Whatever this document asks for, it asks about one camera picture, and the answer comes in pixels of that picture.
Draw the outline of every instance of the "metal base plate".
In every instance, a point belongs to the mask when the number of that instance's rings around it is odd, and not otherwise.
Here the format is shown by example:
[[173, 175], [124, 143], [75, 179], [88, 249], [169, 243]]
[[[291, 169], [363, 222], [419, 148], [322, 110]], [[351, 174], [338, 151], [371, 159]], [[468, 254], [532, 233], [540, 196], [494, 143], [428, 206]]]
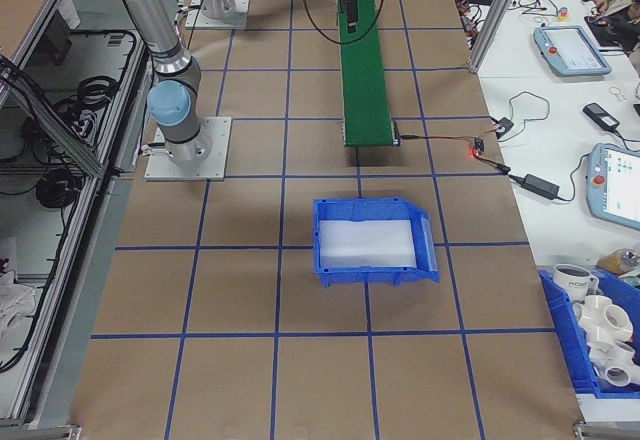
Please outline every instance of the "metal base plate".
[[[201, 162], [190, 164], [175, 163], [162, 150], [152, 150], [145, 178], [147, 180], [224, 180], [227, 165], [227, 151], [231, 136], [231, 117], [205, 117], [200, 119], [213, 145], [211, 153]], [[154, 142], [164, 142], [160, 129], [156, 130]]]
[[[200, 1], [191, 0], [191, 6], [200, 6]], [[249, 0], [235, 0], [235, 2], [235, 10], [225, 14], [222, 18], [209, 18], [202, 12], [198, 15], [198, 10], [191, 10], [187, 14], [185, 27], [188, 30], [244, 30], [247, 28]]]

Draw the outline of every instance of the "white mug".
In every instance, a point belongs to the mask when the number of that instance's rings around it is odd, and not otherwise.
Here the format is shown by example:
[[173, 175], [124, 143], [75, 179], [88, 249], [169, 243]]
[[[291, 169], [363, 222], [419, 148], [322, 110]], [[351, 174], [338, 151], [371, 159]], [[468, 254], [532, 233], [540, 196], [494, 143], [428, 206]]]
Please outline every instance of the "white mug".
[[587, 292], [595, 293], [599, 283], [598, 277], [589, 270], [567, 263], [553, 267], [553, 281], [567, 292], [572, 303], [584, 302]]

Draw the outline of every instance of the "blue plastic bin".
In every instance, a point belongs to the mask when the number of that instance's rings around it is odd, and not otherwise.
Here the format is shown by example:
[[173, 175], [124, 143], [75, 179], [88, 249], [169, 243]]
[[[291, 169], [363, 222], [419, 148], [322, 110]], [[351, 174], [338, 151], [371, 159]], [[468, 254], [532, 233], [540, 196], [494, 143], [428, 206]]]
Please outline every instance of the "blue plastic bin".
[[[332, 283], [402, 282], [429, 279], [440, 281], [429, 215], [402, 198], [319, 199], [314, 200], [314, 271], [325, 287]], [[320, 222], [323, 220], [409, 220], [415, 250], [416, 267], [333, 267], [322, 265]]]
[[[576, 393], [591, 393], [596, 398], [640, 399], [640, 387], [635, 385], [614, 387], [607, 381], [598, 378], [591, 365], [591, 360], [589, 360], [589, 347], [585, 340], [585, 334], [578, 326], [569, 296], [553, 282], [553, 273], [545, 270], [541, 270], [539, 273]], [[636, 348], [634, 360], [639, 363], [640, 291], [604, 270], [596, 270], [594, 273], [600, 279], [599, 288], [602, 293], [611, 298], [613, 303], [622, 307], [629, 315], [633, 323], [634, 348]]]

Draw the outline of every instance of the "power adapter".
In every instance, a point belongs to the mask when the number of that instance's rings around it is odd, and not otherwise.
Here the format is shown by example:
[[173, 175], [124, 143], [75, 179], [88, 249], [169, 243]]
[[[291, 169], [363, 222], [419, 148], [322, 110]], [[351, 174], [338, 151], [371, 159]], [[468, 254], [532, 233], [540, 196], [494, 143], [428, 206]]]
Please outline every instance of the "power adapter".
[[554, 183], [547, 182], [542, 178], [536, 177], [535, 175], [527, 174], [524, 176], [524, 178], [517, 177], [515, 175], [509, 175], [509, 178], [511, 178], [525, 190], [529, 190], [536, 195], [548, 198], [549, 200], [555, 200], [556, 198], [558, 198], [560, 187]]

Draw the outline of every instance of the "white pipe fitting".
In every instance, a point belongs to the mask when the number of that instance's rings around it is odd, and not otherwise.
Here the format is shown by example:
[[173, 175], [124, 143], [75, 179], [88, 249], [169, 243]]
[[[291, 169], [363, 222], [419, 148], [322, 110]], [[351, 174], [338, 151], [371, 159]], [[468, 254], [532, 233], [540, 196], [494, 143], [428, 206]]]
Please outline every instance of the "white pipe fitting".
[[598, 376], [616, 387], [626, 387], [630, 383], [640, 385], [640, 366], [633, 363], [635, 350], [619, 341], [608, 350], [603, 348], [603, 344], [594, 345], [589, 352]]
[[633, 363], [635, 350], [626, 343], [616, 342], [607, 352], [604, 364], [596, 365], [600, 376], [611, 385], [626, 387], [630, 383], [640, 385], [640, 367]]
[[631, 383], [640, 385], [640, 367], [633, 363], [619, 365], [615, 360], [609, 360], [602, 378], [616, 387], [626, 387]]
[[633, 335], [633, 324], [629, 315], [618, 305], [614, 305], [609, 297], [603, 295], [587, 295], [584, 305], [573, 304], [573, 312], [578, 325], [584, 329], [587, 345], [609, 345], [615, 341], [626, 342]]
[[597, 375], [616, 387], [640, 385], [640, 366], [633, 363], [635, 350], [624, 343], [633, 335], [627, 312], [603, 295], [587, 295], [584, 305], [573, 304], [573, 312], [586, 333]]

